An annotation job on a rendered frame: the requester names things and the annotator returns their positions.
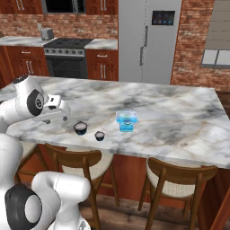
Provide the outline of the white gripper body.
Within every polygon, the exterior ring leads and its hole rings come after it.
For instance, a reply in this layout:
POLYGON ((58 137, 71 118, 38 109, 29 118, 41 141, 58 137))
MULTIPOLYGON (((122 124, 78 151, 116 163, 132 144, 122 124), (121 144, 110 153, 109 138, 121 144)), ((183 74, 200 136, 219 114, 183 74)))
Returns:
POLYGON ((53 119, 63 119, 63 117, 69 117, 71 113, 71 109, 68 105, 67 102, 65 101, 61 101, 60 105, 58 108, 56 109, 50 109, 48 108, 47 111, 42 111, 42 113, 33 118, 33 121, 43 121, 45 119, 49 119, 50 121, 52 121, 53 119))

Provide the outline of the small dark yogurt cup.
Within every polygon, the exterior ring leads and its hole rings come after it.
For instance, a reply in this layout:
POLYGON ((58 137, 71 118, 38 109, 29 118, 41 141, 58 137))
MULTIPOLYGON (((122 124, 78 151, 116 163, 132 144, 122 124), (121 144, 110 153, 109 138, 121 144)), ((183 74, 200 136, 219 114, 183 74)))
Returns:
POLYGON ((105 134, 101 131, 97 131, 94 136, 97 141, 103 141, 105 134))

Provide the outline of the wooden stool with cream seat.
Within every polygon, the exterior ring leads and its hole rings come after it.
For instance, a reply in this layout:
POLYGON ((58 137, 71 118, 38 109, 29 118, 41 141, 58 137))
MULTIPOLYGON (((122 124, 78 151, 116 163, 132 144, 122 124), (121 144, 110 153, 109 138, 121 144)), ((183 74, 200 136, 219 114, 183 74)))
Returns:
POLYGON ((20 162, 19 168, 17 170, 17 173, 15 174, 15 179, 17 182, 20 182, 20 176, 19 174, 25 174, 25 175, 30 175, 30 176, 35 176, 36 173, 35 172, 31 172, 31 171, 24 171, 23 170, 23 166, 27 164, 27 162, 34 156, 36 155, 40 162, 41 165, 44 167, 45 170, 48 169, 48 165, 43 157, 43 154, 40 150, 40 147, 38 144, 36 143, 32 143, 32 142, 21 142, 22 147, 23 147, 23 153, 22 153, 22 160, 20 162))
POLYGON ((95 230, 101 230, 96 204, 96 195, 99 187, 112 189, 116 206, 119 206, 113 154, 102 153, 100 150, 83 150, 81 148, 61 150, 50 144, 45 144, 44 147, 53 158, 56 171, 59 171, 59 166, 62 166, 64 173, 83 176, 89 180, 91 184, 89 199, 93 213, 93 221, 90 222, 90 225, 95 230))
POLYGON ((138 205, 138 210, 141 210, 147 184, 150 183, 151 206, 145 230, 151 230, 161 197, 183 200, 185 202, 185 217, 188 208, 190 208, 189 230, 194 230, 202 183, 212 179, 216 173, 216 166, 182 167, 165 163, 153 157, 148 158, 146 160, 146 178, 138 205))

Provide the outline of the black and silver stove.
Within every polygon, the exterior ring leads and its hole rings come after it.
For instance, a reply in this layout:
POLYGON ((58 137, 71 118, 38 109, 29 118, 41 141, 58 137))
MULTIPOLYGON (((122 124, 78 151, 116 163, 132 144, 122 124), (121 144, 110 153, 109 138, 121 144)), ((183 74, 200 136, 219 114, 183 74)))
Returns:
POLYGON ((92 39, 58 38, 43 46, 49 75, 87 79, 84 47, 92 39))

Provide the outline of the red-brown base cupboards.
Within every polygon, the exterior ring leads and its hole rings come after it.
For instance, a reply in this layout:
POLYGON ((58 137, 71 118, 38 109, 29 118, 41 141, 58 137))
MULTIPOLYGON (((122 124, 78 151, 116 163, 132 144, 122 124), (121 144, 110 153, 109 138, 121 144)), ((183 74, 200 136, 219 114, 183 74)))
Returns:
POLYGON ((0 76, 4 84, 22 75, 49 76, 43 48, 0 46, 0 76))
POLYGON ((103 81, 119 80, 119 52, 109 49, 86 50, 88 78, 103 81))

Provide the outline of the silver toaster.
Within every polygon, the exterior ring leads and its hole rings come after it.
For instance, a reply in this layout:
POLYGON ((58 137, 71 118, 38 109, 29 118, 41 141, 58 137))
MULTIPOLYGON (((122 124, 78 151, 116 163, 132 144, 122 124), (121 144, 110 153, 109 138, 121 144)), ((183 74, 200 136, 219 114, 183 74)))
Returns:
POLYGON ((38 23, 37 26, 42 40, 51 40, 54 38, 54 33, 51 28, 42 28, 40 23, 38 23))

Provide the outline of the red-brown island base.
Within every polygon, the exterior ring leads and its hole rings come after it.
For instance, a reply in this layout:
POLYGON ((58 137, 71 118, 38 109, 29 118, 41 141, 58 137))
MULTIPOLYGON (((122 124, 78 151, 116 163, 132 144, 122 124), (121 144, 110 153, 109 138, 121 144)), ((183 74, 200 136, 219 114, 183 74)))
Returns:
MULTIPOLYGON (((97 206, 102 230, 144 230, 149 210, 149 197, 141 211, 137 202, 146 176, 146 160, 135 156, 115 155, 115 180, 120 204, 114 201, 113 190, 99 188, 97 206)), ((230 230, 230 170, 220 169, 202 187, 198 227, 195 230, 230 230)), ((189 220, 182 217, 184 203, 176 199, 160 199, 152 230, 188 230, 189 220)))

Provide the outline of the black microwave oven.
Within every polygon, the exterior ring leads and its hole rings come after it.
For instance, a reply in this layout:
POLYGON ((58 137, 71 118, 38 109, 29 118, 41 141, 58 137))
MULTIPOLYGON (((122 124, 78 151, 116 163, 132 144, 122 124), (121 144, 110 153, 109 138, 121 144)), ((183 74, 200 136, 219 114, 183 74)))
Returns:
POLYGON ((43 13, 86 13, 85 0, 41 0, 43 13))

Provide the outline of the silver fridge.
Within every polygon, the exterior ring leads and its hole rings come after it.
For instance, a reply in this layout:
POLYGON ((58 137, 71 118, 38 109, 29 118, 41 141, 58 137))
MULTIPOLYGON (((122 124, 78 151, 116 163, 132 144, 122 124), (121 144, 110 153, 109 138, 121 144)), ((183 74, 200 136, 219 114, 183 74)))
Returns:
POLYGON ((169 84, 182 0, 119 0, 119 80, 169 84))

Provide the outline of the grey framed window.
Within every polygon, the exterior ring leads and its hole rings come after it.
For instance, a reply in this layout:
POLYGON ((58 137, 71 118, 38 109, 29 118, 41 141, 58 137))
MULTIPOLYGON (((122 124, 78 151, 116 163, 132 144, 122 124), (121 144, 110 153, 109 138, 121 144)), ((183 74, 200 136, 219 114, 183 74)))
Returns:
POLYGON ((201 66, 230 69, 230 0, 215 0, 201 66))

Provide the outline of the red-brown wall cupboards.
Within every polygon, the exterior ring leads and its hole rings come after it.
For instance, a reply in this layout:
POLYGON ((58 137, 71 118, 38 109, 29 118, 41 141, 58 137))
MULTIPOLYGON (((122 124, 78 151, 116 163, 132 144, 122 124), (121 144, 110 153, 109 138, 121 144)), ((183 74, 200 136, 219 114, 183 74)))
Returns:
POLYGON ((86 13, 90 15, 117 15, 118 4, 118 0, 86 0, 86 13))
POLYGON ((41 0, 0 0, 1 14, 43 14, 41 0))

